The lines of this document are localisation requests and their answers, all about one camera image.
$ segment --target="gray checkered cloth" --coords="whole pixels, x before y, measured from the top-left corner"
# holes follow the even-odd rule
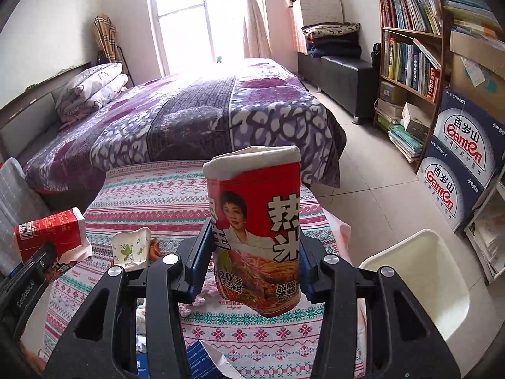
[[[19,162],[9,158],[0,168],[0,272],[4,276],[21,262],[13,242],[14,227],[49,214],[42,198],[26,183]]]

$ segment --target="headboard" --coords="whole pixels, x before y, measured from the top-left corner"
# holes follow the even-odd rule
[[[62,123],[55,105],[63,87],[91,67],[78,65],[26,90],[0,108],[0,157],[16,158],[21,166],[54,139]]]

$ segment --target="cream plastic bin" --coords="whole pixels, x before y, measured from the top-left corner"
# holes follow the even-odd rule
[[[470,294],[442,238],[423,229],[359,267],[377,271],[385,265],[398,272],[447,341],[468,314]]]

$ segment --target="red food package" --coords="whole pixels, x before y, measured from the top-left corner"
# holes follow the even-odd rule
[[[55,245],[57,262],[45,273],[48,282],[57,280],[93,253],[86,237],[84,217],[78,208],[16,225],[14,241],[19,247],[23,262],[30,259],[44,242],[51,241]]]
[[[300,301],[300,151],[250,147],[206,163],[204,175],[221,296],[265,317],[293,309]]]

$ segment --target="black leather sofa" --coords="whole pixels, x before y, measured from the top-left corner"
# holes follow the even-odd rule
[[[354,123],[373,118],[379,72],[358,58],[312,58],[298,53],[298,73],[353,115]]]

